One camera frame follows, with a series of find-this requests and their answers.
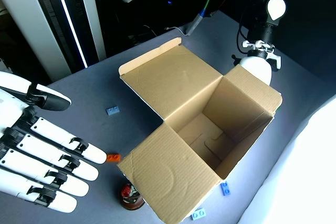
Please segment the table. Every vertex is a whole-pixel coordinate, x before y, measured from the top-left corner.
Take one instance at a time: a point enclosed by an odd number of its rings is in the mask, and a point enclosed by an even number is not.
[[[234,20],[217,12],[203,19],[192,36],[183,37],[182,44],[225,74],[233,67],[231,55],[239,56],[237,29]],[[162,120],[123,83],[118,67],[175,37],[181,34],[172,30],[51,84],[51,88],[70,97],[72,105],[62,112],[39,110],[39,115],[107,153],[127,155]],[[217,187],[202,203],[206,217],[197,223],[237,223],[302,120],[332,94],[317,77],[281,52],[276,53],[282,56],[282,69],[273,73],[271,86],[282,93],[283,104],[228,176],[231,195],[224,197]],[[115,105],[120,113],[108,116],[106,108]],[[77,197],[73,213],[63,214],[0,193],[0,223],[161,223],[148,205],[137,211],[119,205],[117,192],[126,179],[114,163],[94,166],[99,177],[88,182],[90,190],[85,197]],[[183,223],[191,221],[188,217]]]

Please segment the orange lego brick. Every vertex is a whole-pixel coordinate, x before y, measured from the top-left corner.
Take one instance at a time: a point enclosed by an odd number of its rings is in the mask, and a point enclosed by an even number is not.
[[[107,162],[120,162],[121,155],[120,154],[108,154],[106,158]]]

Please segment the corrugated cardboard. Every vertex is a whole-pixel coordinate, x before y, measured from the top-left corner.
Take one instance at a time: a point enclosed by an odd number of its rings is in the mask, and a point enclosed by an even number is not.
[[[181,222],[227,177],[282,101],[239,65],[222,76],[180,44],[119,69],[164,123],[118,166],[165,223]]]

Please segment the lego brick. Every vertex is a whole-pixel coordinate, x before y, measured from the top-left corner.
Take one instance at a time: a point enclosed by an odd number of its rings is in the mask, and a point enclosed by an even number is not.
[[[222,188],[222,191],[223,191],[224,196],[227,196],[227,195],[230,195],[230,194],[231,194],[227,182],[221,183],[220,186],[221,186],[221,188]]]
[[[114,106],[114,107],[106,109],[106,112],[107,112],[107,115],[114,115],[116,113],[119,113],[120,110],[119,110],[118,106]]]
[[[195,212],[191,215],[191,218],[193,218],[193,220],[197,220],[197,219],[202,218],[202,217],[204,217],[204,216],[206,216],[206,214],[205,214],[205,209],[204,209],[204,208],[201,208],[201,209],[195,211]]]
[[[120,154],[108,154],[106,158],[106,162],[120,162],[121,155]]]

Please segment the white robotic hand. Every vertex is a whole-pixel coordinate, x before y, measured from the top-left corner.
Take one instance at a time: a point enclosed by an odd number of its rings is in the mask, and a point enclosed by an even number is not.
[[[106,154],[37,117],[34,105],[61,111],[71,101],[55,90],[0,72],[0,191],[72,212],[77,201],[65,193],[84,196],[89,186],[79,178],[98,177],[98,170],[80,158],[102,164]]]

